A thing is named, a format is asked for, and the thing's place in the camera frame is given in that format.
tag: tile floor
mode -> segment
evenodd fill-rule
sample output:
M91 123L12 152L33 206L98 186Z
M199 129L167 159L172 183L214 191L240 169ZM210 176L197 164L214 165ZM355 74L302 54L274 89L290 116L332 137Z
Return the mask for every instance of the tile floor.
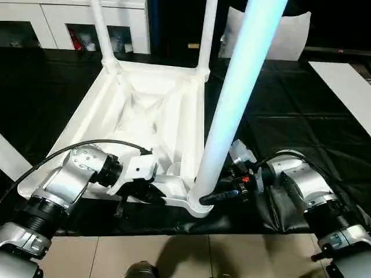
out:
M161 278L326 278L313 235L55 237L45 278L121 278L147 260Z

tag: black cable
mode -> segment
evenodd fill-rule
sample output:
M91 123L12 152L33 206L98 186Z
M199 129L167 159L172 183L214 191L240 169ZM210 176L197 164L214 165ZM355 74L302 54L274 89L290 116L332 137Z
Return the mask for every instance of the black cable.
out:
M113 143L113 144L121 144L121 145L126 145L132 148L136 148L140 151L140 155L149 155L152 152L146 150L145 148L138 146L136 144L132 144L129 142L125 141L120 141L120 140L112 140L112 139L95 139L95 140L88 140L88 141L82 141L73 145L70 145L68 147L65 147L63 149L60 149L59 151L56 151L55 153L49 155L48 157L44 158L40 163L36 164L34 167L29 169L29 171L25 172L18 180L14 182L14 184L4 193L4 195L0 199L0 204L2 201L7 197L7 195L14 190L15 187L18 186L25 178L27 178L30 174L32 174L34 171L38 170L42 165L44 165L46 162L50 161L51 159L55 158L56 156L64 153L65 151L68 151L70 149L80 147L83 145L89 145L89 144L94 144L94 143Z
M265 158L257 161L254 166L254 171L255 169L257 170L259 167L267 163L269 160L281 155L290 155L299 158L302 161L306 162L312 169L317 171L325 179L325 181L332 188L332 190L334 190L337 198L340 199L343 204L346 204L346 206L350 207L356 213L357 220L360 221L360 223L362 223L364 226L367 226L362 216L362 213L357 208L358 203L357 200L353 197L351 192L349 192L349 190L347 190L347 188L345 188L342 185L341 180L336 179L333 174L327 173L327 171L325 171L323 168L319 167L316 163L310 161L308 158L299 153L295 153L292 151L276 152L272 155L266 156ZM344 193L347 195L348 198L350 198L349 201L351 202L348 202L347 199L344 198L343 196Z

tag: black plastic sheet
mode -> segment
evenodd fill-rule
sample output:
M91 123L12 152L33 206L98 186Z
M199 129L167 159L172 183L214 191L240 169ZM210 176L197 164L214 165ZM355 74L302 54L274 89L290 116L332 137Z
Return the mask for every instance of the black plastic sheet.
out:
M3 49L0 53L5 57L0 75L0 132L35 164L47 155L95 80L101 57L68 50ZM124 59L172 64L136 54ZM205 85L205 139L227 67L228 60L219 60ZM235 138L260 158L281 149L302 152L341 180L334 190L357 210L361 221L369 222L370 137L307 63L265 62ZM2 173L0 182L2 188L11 184ZM22 202L17 192L12 192L0 204L1 221L11 218ZM286 192L277 186L252 196L249 203L218 205L203 219L193 218L183 208L138 203L126 203L124 216L117 219L113 216L117 205L82 199L59 234L309 232Z

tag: white pole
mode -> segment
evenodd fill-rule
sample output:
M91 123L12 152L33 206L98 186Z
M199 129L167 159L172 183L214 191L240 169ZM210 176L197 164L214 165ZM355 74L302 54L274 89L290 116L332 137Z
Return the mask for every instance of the white pole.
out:
M32 165L0 134L0 169L13 181Z
M198 65L197 70L201 71L206 76L206 80L209 78L209 61L210 51L213 42L214 25L216 17L216 9L218 6L218 0L207 0L205 8L205 17L203 18L201 46L199 49Z
M237 127L249 101L288 0L249 0L239 38L224 80L196 184L188 201L196 211L210 210L199 198L213 192Z
M108 29L103 19L103 11L100 6L100 0L91 0L93 15L95 20L95 28L98 35L100 50L103 55L102 64L106 66L108 72L116 72L117 60L112 51L112 45Z

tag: red object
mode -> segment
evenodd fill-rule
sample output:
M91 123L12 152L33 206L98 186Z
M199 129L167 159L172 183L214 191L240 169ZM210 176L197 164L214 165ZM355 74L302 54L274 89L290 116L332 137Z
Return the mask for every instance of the red object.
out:
M243 177L243 178L242 178L242 181L243 181L243 182L249 182L249 181L250 181L250 177L248 177L248 176Z
M74 48L76 50L83 50L83 46L82 44L79 42L77 36L76 36L76 33L74 30L72 29L68 29L68 32L70 32L70 36L71 36L71 40L72 40L72 43L74 44Z

